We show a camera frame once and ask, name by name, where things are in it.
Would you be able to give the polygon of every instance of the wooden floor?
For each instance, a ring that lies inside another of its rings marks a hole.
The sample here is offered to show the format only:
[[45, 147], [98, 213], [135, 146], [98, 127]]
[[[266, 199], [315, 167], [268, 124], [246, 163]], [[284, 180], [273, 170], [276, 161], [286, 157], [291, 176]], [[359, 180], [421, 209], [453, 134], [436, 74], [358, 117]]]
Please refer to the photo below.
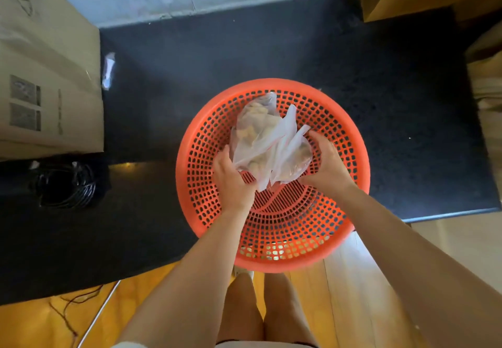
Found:
[[[83, 348], [112, 346], [136, 308], [175, 265], [123, 280], [85, 339]], [[287, 275], [298, 291], [307, 320], [322, 348], [428, 346], [357, 233], [352, 233], [323, 262]], [[263, 279], [262, 273], [254, 274], [262, 315], [265, 314]], [[67, 318], [79, 339], [112, 287], [112, 283], [107, 284], [96, 298], [68, 307]], [[63, 310], [63, 300], [52, 297], [51, 301], [58, 310]], [[48, 302], [47, 298], [0, 307], [0, 347], [72, 347], [72, 334]]]

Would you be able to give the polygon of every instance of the black surface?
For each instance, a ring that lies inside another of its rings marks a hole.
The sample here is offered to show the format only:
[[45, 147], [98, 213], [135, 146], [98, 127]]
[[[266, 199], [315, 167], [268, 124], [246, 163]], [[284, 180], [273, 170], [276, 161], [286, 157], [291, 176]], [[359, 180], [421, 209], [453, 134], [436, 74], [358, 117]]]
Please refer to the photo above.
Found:
[[110, 190], [93, 209], [0, 199], [0, 303], [42, 297], [172, 262], [196, 241], [178, 204], [185, 129], [249, 79], [320, 88], [357, 124], [370, 193], [409, 221], [499, 209], [449, 9], [364, 24], [355, 0], [294, 0], [102, 31], [116, 52], [104, 94]]

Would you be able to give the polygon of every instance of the right hand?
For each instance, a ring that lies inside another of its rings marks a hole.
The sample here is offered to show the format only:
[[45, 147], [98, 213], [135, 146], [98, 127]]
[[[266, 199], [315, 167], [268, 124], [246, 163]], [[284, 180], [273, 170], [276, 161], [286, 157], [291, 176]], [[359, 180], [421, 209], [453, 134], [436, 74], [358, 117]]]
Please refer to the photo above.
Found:
[[346, 188], [356, 186], [347, 168], [343, 164], [335, 145], [324, 135], [310, 131], [309, 136], [317, 142], [321, 150], [321, 166], [316, 174], [301, 176], [300, 184], [316, 187], [323, 193], [331, 192], [333, 187]]

